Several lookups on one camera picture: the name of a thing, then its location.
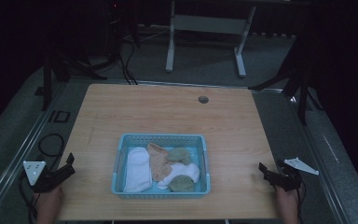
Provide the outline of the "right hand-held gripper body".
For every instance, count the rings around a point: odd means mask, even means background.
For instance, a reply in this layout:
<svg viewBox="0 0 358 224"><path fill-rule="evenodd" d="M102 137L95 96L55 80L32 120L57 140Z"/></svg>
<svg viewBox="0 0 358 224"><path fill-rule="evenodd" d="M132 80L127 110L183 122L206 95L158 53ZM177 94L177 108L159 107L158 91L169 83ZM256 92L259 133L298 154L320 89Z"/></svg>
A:
<svg viewBox="0 0 358 224"><path fill-rule="evenodd" d="M299 189L302 184L302 176L301 172L309 173L312 175L318 175L319 171L307 165L300 158L293 159L285 159L283 160L286 164L293 168L293 172L291 174L278 174L276 183L273 186L279 186L283 188L285 191L289 191L292 189Z"/></svg>

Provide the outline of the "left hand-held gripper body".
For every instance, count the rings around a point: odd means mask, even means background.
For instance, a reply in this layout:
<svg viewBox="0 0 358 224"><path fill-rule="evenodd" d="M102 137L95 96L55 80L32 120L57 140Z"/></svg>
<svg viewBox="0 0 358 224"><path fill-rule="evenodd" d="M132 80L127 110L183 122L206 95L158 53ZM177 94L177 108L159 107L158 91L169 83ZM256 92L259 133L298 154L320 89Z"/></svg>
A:
<svg viewBox="0 0 358 224"><path fill-rule="evenodd" d="M51 172L45 161L24 161L22 163L28 183L35 193L50 192L65 179L65 170Z"/></svg>

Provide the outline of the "person's left hand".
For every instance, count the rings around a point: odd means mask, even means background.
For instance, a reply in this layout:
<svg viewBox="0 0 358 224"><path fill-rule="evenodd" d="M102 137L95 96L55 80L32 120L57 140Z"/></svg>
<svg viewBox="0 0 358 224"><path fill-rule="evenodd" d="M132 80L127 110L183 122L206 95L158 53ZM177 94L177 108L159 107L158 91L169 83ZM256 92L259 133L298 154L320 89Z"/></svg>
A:
<svg viewBox="0 0 358 224"><path fill-rule="evenodd" d="M35 193L36 224L55 224L61 212L63 190L61 186L50 192Z"/></svg>

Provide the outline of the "person's right hand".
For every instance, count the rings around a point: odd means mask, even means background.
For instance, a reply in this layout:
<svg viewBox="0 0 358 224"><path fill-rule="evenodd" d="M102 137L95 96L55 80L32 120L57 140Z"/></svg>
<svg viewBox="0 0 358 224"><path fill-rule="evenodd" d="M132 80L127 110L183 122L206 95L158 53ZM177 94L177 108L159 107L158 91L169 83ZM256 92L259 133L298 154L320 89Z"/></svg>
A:
<svg viewBox="0 0 358 224"><path fill-rule="evenodd" d="M285 191L276 186L276 199L279 215L283 224L299 224L298 195L296 190Z"/></svg>

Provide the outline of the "light blue plastic basket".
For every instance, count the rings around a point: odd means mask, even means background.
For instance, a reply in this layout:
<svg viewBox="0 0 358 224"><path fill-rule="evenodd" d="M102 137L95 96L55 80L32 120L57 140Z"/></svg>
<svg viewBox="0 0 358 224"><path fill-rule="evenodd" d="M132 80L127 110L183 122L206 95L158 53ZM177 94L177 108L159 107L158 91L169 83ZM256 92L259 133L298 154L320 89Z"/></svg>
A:
<svg viewBox="0 0 358 224"><path fill-rule="evenodd" d="M147 145L155 143L171 151L184 147L190 163L197 167L193 191L173 191L152 177ZM201 198L211 190L209 159L205 139L200 134L124 133L118 142L111 190L123 199Z"/></svg>

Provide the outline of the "folded white sock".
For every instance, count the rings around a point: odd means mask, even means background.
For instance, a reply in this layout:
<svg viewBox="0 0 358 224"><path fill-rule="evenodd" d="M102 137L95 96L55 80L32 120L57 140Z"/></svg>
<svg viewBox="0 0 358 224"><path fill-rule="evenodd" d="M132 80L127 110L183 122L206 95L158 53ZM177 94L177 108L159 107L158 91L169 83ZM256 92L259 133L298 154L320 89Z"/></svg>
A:
<svg viewBox="0 0 358 224"><path fill-rule="evenodd" d="M135 147L127 157L126 178L123 191L142 192L152 187L150 157L144 147Z"/></svg>

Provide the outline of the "black tripod stand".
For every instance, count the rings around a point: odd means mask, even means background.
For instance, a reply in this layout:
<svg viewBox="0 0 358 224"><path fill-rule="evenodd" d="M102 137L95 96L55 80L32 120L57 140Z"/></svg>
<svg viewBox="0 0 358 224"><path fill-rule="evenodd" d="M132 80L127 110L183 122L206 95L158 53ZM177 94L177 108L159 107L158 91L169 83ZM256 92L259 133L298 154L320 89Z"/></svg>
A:
<svg viewBox="0 0 358 224"><path fill-rule="evenodd" d="M91 68L82 65L68 54L56 49L48 49L43 58L43 86L41 90L37 92L43 96L42 111L46 111L52 102L52 74L54 74L59 81L67 82L70 79L70 75L66 70L67 64L73 66L88 77L106 80L106 77L97 75Z"/></svg>
<svg viewBox="0 0 358 224"><path fill-rule="evenodd" d="M310 70L313 61L310 58L310 48L306 40L298 36L289 49L275 77L261 84L249 87L252 91L262 91L284 79L287 80L282 93L285 97L294 97L299 92L297 115L303 125L306 125L307 98L310 93Z"/></svg>

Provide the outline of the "long white sock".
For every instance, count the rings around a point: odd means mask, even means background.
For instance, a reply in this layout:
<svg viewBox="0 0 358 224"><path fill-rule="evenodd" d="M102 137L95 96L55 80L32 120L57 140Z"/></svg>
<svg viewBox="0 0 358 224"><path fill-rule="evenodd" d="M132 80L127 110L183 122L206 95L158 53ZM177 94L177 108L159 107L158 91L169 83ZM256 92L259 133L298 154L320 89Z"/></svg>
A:
<svg viewBox="0 0 358 224"><path fill-rule="evenodd" d="M171 173L157 183L159 189L167 189L169 184L179 175L189 177L194 183L200 180L200 168L194 163L189 165L174 163L171 165L171 168Z"/></svg>

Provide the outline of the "beige sock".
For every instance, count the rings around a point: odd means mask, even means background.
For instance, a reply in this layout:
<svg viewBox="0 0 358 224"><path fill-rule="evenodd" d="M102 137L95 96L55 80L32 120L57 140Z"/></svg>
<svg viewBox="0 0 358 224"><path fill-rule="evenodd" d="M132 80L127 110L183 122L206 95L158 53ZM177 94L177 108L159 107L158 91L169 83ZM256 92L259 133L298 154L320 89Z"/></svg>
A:
<svg viewBox="0 0 358 224"><path fill-rule="evenodd" d="M152 178L155 181L163 180L172 172L171 164L167 160L169 152L154 143L147 145L147 151L150 157Z"/></svg>

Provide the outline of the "white metal table frame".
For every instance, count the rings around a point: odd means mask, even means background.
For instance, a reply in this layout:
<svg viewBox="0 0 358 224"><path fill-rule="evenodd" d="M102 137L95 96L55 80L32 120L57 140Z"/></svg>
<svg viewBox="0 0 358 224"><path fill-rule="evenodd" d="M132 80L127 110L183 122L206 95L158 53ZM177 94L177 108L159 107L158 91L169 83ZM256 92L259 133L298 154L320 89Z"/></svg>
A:
<svg viewBox="0 0 358 224"><path fill-rule="evenodd" d="M170 40L165 71L171 72L173 70L175 53L174 36L176 31L218 33L227 35L239 35L241 37L239 45L234 48L234 56L239 77L246 77L246 69L242 57L242 52L251 25L253 23L255 12L256 7L250 7L246 20L182 15L175 12L175 0L171 0Z"/></svg>

